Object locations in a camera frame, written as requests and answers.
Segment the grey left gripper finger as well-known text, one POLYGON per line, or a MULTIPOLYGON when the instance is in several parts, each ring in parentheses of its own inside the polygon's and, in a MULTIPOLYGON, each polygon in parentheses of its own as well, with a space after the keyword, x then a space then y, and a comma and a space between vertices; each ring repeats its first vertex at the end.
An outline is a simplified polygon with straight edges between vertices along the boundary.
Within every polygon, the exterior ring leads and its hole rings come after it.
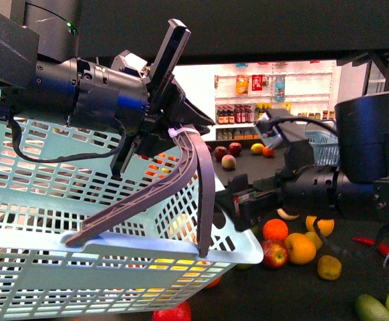
POLYGON ((215 172, 209 149, 200 135, 193 135, 192 142, 197 154, 199 177, 199 200, 197 217, 197 245, 199 257, 208 255, 211 244, 215 204, 215 172))

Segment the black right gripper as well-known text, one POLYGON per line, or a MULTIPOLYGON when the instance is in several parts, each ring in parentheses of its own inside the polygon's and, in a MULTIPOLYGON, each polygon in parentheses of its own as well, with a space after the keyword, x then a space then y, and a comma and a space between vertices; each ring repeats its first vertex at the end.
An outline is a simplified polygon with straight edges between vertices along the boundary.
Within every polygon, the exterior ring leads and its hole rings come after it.
POLYGON ((280 208, 282 193, 279 179, 269 177, 248 182, 247 174, 228 181, 229 216, 237 231, 244 231, 262 222, 265 213, 280 208))

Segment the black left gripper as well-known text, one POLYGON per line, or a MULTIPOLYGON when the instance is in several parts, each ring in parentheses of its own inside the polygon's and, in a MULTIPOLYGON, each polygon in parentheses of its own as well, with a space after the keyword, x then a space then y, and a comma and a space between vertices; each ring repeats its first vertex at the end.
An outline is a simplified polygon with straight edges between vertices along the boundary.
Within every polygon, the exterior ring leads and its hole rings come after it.
POLYGON ((165 178, 85 219, 77 233, 65 238, 68 247, 82 244, 174 195, 186 186, 197 169, 195 140, 201 137, 200 134, 208 134, 215 121, 188 100, 174 79, 173 69, 188 42, 190 31, 178 19, 170 19, 168 24, 156 58, 144 78, 149 97, 143 122, 140 129, 126 138, 120 154, 112 161, 111 170, 112 175, 119 178, 134 154, 153 158, 172 148, 174 143, 180 149, 179 161, 165 178), (196 130, 171 128, 179 125, 191 125, 196 130))

